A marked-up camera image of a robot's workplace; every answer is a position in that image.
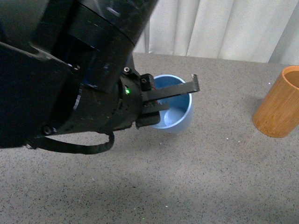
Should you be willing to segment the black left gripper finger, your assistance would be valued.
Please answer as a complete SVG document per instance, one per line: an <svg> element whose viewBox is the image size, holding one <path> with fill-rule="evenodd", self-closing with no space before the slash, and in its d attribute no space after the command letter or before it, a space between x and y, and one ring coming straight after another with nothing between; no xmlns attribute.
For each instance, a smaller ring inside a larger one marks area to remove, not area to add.
<svg viewBox="0 0 299 224"><path fill-rule="evenodd" d="M164 98L190 94L198 91L200 91L198 76L196 74L192 74L192 81L190 82L172 85L160 89L154 89L150 91L143 91L142 101L150 102Z"/></svg>

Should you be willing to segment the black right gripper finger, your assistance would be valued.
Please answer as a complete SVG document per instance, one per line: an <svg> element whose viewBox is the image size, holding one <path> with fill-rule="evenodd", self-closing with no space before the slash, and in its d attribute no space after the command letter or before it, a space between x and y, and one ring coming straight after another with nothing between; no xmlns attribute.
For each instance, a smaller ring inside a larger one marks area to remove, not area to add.
<svg viewBox="0 0 299 224"><path fill-rule="evenodd" d="M158 111L164 111L164 110L168 110L169 109L169 104L149 104L149 105L145 105L143 107L142 113L143 114L148 114L148 113L154 113L154 112L158 112Z"/></svg>

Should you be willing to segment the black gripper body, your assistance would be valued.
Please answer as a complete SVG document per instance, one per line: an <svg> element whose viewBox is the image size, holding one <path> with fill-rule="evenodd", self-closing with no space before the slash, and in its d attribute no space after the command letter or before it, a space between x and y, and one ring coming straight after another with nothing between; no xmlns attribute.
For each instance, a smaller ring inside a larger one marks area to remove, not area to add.
<svg viewBox="0 0 299 224"><path fill-rule="evenodd" d="M156 106L157 101L142 100L143 92L154 89L155 80L151 74L121 75L111 93L83 85L75 109L56 133L110 133L130 128L132 123L137 127L157 124L160 122L159 111L144 111Z"/></svg>

